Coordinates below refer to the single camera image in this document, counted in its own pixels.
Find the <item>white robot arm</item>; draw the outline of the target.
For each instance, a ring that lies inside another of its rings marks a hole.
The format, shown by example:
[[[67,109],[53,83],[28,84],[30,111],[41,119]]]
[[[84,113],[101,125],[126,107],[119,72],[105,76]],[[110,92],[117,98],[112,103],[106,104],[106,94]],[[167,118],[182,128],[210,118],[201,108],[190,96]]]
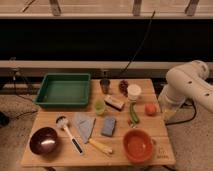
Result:
[[[172,118],[187,98],[213,112],[213,85],[206,82],[208,76],[208,65],[200,60],[171,68],[158,97],[163,119]]]

